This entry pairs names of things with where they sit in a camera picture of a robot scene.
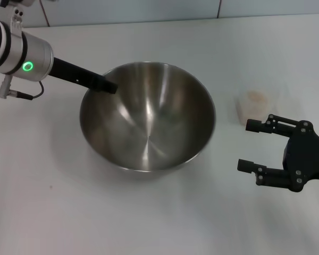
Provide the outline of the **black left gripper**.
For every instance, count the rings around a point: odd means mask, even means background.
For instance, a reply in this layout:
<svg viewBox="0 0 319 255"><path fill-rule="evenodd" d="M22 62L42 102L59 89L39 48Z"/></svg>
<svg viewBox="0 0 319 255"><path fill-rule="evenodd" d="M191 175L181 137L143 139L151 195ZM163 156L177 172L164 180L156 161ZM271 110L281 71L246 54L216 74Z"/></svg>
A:
<svg viewBox="0 0 319 255"><path fill-rule="evenodd" d="M54 58L50 76L92 89L95 92L116 94L118 85L108 81L104 76L84 68Z"/></svg>

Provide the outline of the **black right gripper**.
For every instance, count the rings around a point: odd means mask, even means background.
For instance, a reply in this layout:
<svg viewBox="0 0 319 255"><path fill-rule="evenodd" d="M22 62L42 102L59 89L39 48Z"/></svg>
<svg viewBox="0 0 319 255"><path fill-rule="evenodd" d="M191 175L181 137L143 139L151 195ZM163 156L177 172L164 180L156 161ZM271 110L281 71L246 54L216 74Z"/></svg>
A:
<svg viewBox="0 0 319 255"><path fill-rule="evenodd" d="M319 136L311 122L298 122L270 114L265 122L248 119L246 131L274 133L289 138L283 157L286 171L238 160L237 170L254 173L256 185L300 192L308 181L319 180Z"/></svg>

